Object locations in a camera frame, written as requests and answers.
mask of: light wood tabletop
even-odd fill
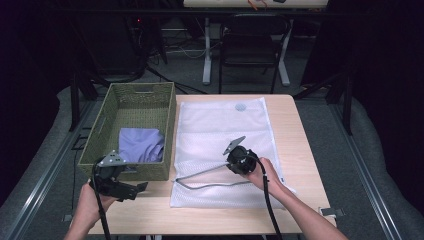
[[[319,176],[294,100],[289,95],[177,95],[177,117],[181,102],[241,100],[264,97],[280,166],[286,183],[297,196],[317,210],[329,202]],[[107,212],[111,234],[117,235],[261,235],[275,234],[267,209],[171,208],[175,178],[175,134],[168,181],[149,182],[137,198],[114,203]],[[287,210],[274,209],[282,233],[300,233]],[[333,218],[327,218],[335,225]],[[98,221],[89,234],[103,234]]]
[[[286,0],[284,3],[273,0],[251,0],[259,9],[265,8],[325,8],[328,0]],[[184,0],[184,7],[193,8],[250,8],[248,0]]]

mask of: woven basket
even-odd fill
[[[156,128],[165,137],[163,159],[128,164],[121,181],[166,181],[171,165],[176,115],[173,83],[111,84],[78,163],[91,176],[93,163],[112,150],[118,152],[121,128]]]

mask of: chair backrest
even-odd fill
[[[290,20],[282,15],[243,13],[229,17],[222,24],[221,34],[285,35],[290,28]]]

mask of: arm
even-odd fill
[[[260,161],[267,173],[269,193],[290,212],[307,239],[347,239],[336,227],[298,199],[280,182],[269,159],[261,158]],[[258,164],[255,170],[245,177],[263,190],[263,174]]]
[[[107,211],[110,205],[117,199],[100,195],[100,200],[102,201],[103,208]],[[78,207],[68,233],[65,236],[65,240],[84,239],[99,219],[99,206],[97,205],[94,190],[86,183],[81,188]]]

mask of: folded purple cloth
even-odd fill
[[[160,162],[163,146],[158,129],[121,128],[119,132],[119,155],[128,162]]]

